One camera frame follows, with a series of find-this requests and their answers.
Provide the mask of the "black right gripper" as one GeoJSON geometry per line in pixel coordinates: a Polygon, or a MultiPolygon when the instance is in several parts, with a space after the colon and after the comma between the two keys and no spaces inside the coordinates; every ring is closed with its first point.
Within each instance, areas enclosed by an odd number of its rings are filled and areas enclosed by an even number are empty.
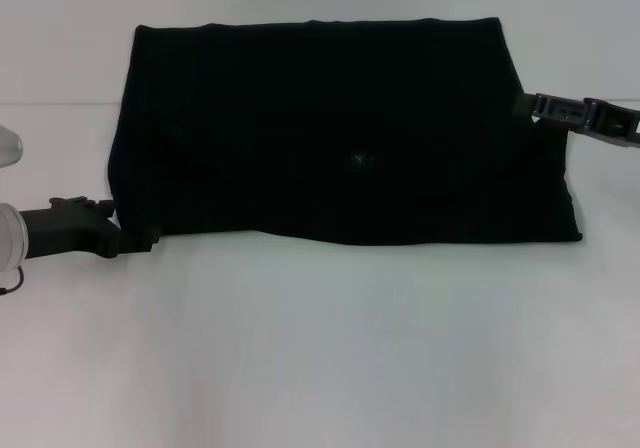
{"type": "Polygon", "coordinates": [[[513,112],[517,116],[566,124],[583,134],[622,147],[639,147],[639,111],[585,98],[573,100],[547,94],[520,94],[513,112]]]}

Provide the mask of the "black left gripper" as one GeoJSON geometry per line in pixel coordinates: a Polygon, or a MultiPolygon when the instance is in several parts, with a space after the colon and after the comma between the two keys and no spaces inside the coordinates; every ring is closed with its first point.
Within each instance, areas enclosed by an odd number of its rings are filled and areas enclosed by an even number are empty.
{"type": "Polygon", "coordinates": [[[111,259],[122,254],[148,253],[161,238],[151,226],[140,233],[117,227],[113,200],[86,197],[51,198],[47,209],[21,211],[28,235],[27,259],[69,252],[92,253],[111,259]]]}

